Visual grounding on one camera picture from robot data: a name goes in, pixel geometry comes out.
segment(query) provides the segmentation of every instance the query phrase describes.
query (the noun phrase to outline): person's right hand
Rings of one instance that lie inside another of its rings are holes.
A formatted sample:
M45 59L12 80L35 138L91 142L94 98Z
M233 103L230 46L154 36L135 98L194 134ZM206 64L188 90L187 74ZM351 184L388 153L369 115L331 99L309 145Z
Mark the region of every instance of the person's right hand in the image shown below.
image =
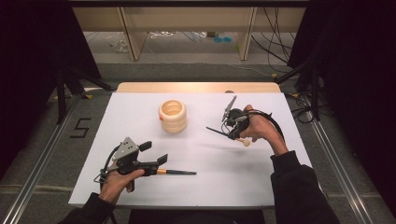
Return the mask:
M245 112L250 110L254 110L251 105L247 105L244 109ZM276 156L289 151L282 135L268 119L261 115L249 115L249 126L240 133L240 136L241 138L251 137L252 142L256 142L259 138L267 140Z
M137 179L145 173L144 170L135 170L128 175L120 175L117 171L111 171L107 174L106 182L102 186L99 198L105 202L115 205L124 189L131 192L131 181Z

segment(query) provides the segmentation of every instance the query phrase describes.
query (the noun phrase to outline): blue object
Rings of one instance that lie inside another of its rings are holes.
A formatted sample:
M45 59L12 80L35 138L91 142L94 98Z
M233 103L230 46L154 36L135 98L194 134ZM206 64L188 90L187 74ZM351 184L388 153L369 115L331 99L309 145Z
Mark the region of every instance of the blue object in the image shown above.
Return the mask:
M215 42L220 43L222 41L221 37L215 37Z
M228 36L226 36L226 37L223 38L223 41L224 41L224 42L231 42L231 40L232 40L232 39L231 39L230 37L228 37Z

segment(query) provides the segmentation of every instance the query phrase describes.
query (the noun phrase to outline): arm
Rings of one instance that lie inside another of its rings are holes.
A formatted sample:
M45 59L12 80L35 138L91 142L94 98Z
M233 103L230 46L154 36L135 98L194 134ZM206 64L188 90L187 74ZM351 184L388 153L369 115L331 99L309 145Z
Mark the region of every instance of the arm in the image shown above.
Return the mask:
M247 105L245 110L253 107ZM315 171L301 165L295 151L289 151L274 125L260 115L249 116L249 126L241 137L263 138L274 151L271 175L276 208L276 223L339 223L318 186Z
M136 170L128 175L113 171L108 173L106 183L100 194L92 193L82 208L72 210L60 224L96 224L103 223L113 212L123 189L131 192L131 181L142 176L143 170Z

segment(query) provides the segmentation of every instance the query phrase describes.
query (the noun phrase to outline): aluminum rail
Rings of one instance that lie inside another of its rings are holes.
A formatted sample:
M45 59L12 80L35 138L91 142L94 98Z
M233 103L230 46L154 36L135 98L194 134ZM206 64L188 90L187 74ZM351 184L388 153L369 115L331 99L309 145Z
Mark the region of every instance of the aluminum rail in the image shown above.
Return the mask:
M62 134L64 133L64 128L66 127L70 119L70 115L79 101L79 98L80 96L77 95L72 97L64 120L60 124L56 125L55 130L53 131L52 136L50 137L46 147L35 164L32 173L30 173L14 203L8 209L7 216L3 221L4 224L16 224L20 220L26 205L29 203L29 200L32 197L35 186L43 175L53 152L58 146Z
M311 112L308 113L308 117L310 119L313 118ZM343 189L347 200L349 201L350 206L352 207L353 212L360 224L372 224L374 223L370 218L370 215L367 211L366 205L364 201L361 199L358 191L356 190L355 186L353 185L352 181L347 174L344 165L341 163L340 159L338 158L337 153L335 152L334 148L332 147L332 143L327 136L326 132L323 129L320 121L313 119L312 122L313 129L315 134L318 137L320 144L323 147L323 151L326 154L326 157L334 170L335 176L338 179L338 182Z

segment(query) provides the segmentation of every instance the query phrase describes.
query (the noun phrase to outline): white table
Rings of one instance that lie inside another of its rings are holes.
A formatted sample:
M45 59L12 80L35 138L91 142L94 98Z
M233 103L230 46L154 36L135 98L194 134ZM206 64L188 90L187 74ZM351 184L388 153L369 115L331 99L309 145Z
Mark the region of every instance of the white table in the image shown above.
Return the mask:
M237 95L233 108L251 104L273 113L290 150L300 163L311 166L283 93L128 93L115 92L93 141L69 203L82 206L91 192L99 192L93 179L111 150L126 136L138 145L153 147L139 154L140 161L156 161L168 154L164 169L195 171L197 175L152 175L135 181L133 193L121 194L118 206L133 208L263 208L274 205L270 175L273 155L264 140L244 147L220 130L224 108ZM166 133L158 119L161 103L170 99L187 107L188 126L181 133Z

